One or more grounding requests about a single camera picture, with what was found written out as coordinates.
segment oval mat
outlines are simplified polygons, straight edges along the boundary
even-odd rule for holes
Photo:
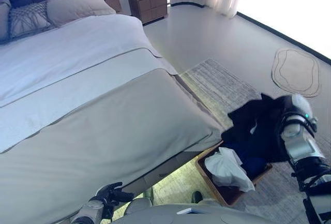
[[[276,52],[273,81],[283,90],[305,97],[320,92],[320,66],[317,59],[304,51],[280,49]]]

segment gray rug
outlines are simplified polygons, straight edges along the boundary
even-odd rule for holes
[[[224,128],[231,126],[227,113],[250,99],[259,99],[260,93],[212,59],[208,59],[181,77],[201,98]],[[330,140],[317,136],[317,144],[330,158]],[[308,223],[302,204],[303,194],[298,192],[292,168],[287,163],[273,164],[274,168],[234,207],[278,223]]]
[[[314,56],[301,50],[278,50],[272,78],[280,88],[291,93],[314,97],[320,92],[319,63]]]
[[[181,75],[188,86],[200,97],[224,130],[232,126],[227,113],[251,99],[259,99],[260,93],[243,82],[212,59],[208,59]],[[330,141],[317,138],[321,150],[330,158]],[[196,158],[153,186],[154,204],[189,203],[195,190],[205,198],[213,194],[195,168]],[[246,193],[235,209],[259,215],[276,223],[308,223],[302,204],[303,195],[291,177],[287,163],[274,164],[272,171],[257,185],[255,191]],[[121,217],[124,207],[115,214]]]

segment bright window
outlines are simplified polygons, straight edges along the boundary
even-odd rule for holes
[[[331,59],[331,0],[240,0],[238,11]]]

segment wooden basket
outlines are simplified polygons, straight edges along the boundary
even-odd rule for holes
[[[222,145],[223,141],[218,143],[217,145],[205,150],[202,152],[198,159],[195,162],[195,166],[197,167],[198,171],[202,175],[203,179],[206,181],[206,184],[209,186],[209,188],[212,190],[214,196],[216,199],[225,206],[234,206],[236,202],[240,199],[241,196],[243,196],[244,192],[240,191],[238,187],[228,187],[228,186],[221,186],[218,187],[213,183],[212,180],[212,174],[207,170],[205,166],[205,159],[211,155],[213,155],[215,152],[218,151],[218,148]],[[273,166],[268,163],[266,165],[266,168],[264,172],[262,172],[260,175],[252,179],[252,182],[254,186],[257,185],[258,181],[262,179],[262,177],[267,174]]]

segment metal arm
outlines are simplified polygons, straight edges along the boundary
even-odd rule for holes
[[[331,217],[331,170],[316,145],[317,119],[308,101],[301,95],[283,97],[284,113],[278,125],[279,139],[284,143],[289,163],[297,178],[310,223],[326,223]]]

